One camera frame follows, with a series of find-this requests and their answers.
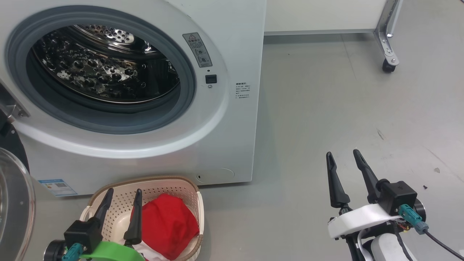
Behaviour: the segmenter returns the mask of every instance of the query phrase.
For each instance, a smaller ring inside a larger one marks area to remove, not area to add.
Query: washing machine
[[[56,196],[135,177],[252,178],[265,0],[16,0],[0,108]]]

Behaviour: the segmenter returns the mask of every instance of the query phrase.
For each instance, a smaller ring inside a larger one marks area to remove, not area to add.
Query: sticker
[[[55,196],[77,195],[77,193],[62,179],[39,180],[38,182],[46,187]]]
[[[235,98],[236,99],[249,98],[250,87],[251,85],[247,85],[246,83],[236,83],[235,84]]]
[[[213,65],[211,59],[209,58],[208,50],[206,50],[206,47],[203,44],[203,40],[201,40],[198,33],[186,33],[182,36],[195,55],[198,66],[210,67]]]

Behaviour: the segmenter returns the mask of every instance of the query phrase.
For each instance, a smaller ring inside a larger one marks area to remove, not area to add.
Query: gray floor
[[[199,261],[349,260],[329,239],[325,153],[332,151],[351,207],[367,203],[352,149],[379,178],[404,180],[426,205],[430,231],[464,249],[464,5],[408,0],[384,74],[370,35],[266,38],[251,183],[203,187]],[[79,217],[88,197],[56,199],[36,186],[26,261]],[[403,235],[419,260],[455,260],[426,236]]]

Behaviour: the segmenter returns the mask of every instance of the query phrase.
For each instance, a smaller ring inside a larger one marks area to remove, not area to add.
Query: teal connector
[[[62,261],[78,261],[79,257],[84,252],[83,247],[79,243],[74,243],[68,252],[61,258]]]
[[[429,226],[427,225],[427,223],[422,221],[422,217],[420,217],[416,213],[416,211],[414,211],[407,204],[403,204],[400,206],[400,209],[398,210],[398,214],[402,216],[406,221],[408,221],[411,225],[413,225],[417,233],[419,233],[419,235],[425,234],[424,230],[429,229]]]

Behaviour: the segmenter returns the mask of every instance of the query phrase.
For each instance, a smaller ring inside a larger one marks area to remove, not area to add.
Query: red cloth
[[[142,240],[169,260],[175,260],[200,230],[182,199],[161,194],[142,207]]]

